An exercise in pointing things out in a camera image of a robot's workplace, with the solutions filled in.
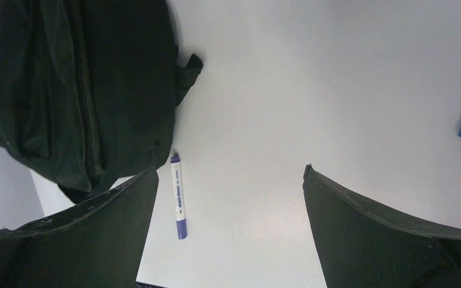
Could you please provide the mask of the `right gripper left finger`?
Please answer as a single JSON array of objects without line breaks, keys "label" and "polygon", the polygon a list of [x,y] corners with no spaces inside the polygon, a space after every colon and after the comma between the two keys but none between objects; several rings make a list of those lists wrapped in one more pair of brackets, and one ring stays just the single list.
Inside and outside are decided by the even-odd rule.
[{"label": "right gripper left finger", "polygon": [[0,230],[0,287],[140,287],[158,189],[148,169],[18,229]]}]

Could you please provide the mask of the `purple marker pen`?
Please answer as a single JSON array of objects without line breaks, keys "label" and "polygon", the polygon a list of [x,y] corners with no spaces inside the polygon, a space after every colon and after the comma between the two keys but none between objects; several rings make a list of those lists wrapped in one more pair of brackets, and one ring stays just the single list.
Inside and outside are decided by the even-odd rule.
[{"label": "purple marker pen", "polygon": [[184,206],[184,191],[182,186],[181,159],[177,152],[170,158],[173,192],[175,196],[175,218],[178,239],[185,239],[188,236],[187,222]]}]

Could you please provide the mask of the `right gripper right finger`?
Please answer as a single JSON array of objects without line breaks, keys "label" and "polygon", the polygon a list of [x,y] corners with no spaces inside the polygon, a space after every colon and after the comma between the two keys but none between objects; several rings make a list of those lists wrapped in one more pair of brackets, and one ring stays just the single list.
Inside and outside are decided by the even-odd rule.
[{"label": "right gripper right finger", "polygon": [[461,287],[461,229],[362,196],[311,165],[303,190],[328,287]]}]

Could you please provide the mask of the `black backpack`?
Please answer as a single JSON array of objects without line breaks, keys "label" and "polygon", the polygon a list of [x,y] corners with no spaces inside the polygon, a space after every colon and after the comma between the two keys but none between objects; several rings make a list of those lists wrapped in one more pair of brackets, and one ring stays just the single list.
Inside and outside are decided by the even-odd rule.
[{"label": "black backpack", "polygon": [[166,1],[0,1],[0,147],[80,203],[169,158],[203,69]]}]

